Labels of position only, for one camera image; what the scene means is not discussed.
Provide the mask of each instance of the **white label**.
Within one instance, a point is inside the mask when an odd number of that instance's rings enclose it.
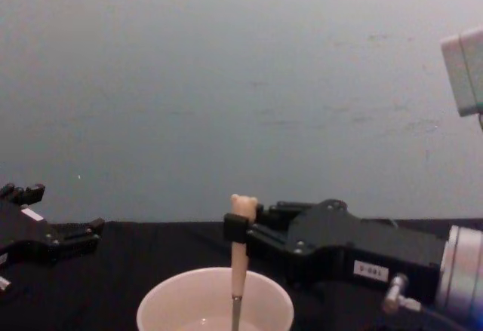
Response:
[[[36,220],[37,222],[39,220],[43,220],[44,219],[44,218],[42,218],[42,216],[38,215],[36,212],[34,212],[33,210],[31,210],[30,208],[22,209],[22,213],[25,214],[26,216],[29,216],[33,220]]]
[[[380,265],[372,265],[361,261],[354,262],[354,274],[367,277],[373,280],[381,280],[387,282],[389,280],[389,269]]]

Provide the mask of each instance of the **gray wall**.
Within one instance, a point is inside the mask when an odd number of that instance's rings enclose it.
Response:
[[[233,192],[480,216],[439,40],[481,0],[0,0],[0,181],[50,220],[221,219]]]

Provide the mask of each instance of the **black tablecloth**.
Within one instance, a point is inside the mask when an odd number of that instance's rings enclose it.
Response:
[[[400,222],[441,235],[450,224],[481,228],[475,219]],[[228,265],[220,223],[108,222],[93,254],[53,267],[19,264],[2,270],[14,289],[0,296],[0,330],[136,331],[137,307],[156,284],[194,268]],[[251,261],[250,269],[289,292],[302,331],[362,330],[380,321],[380,293],[338,283],[296,290],[263,261]]]

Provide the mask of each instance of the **water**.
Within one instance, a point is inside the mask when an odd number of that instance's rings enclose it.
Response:
[[[230,331],[232,319],[230,317],[202,318],[188,323],[176,331]],[[239,331],[262,331],[247,321],[240,320]]]

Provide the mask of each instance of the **white bowl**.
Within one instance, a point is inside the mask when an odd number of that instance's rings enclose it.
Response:
[[[137,310],[139,331],[230,331],[231,268],[202,268],[161,282]],[[290,296],[276,282],[249,271],[240,331],[289,331]]]

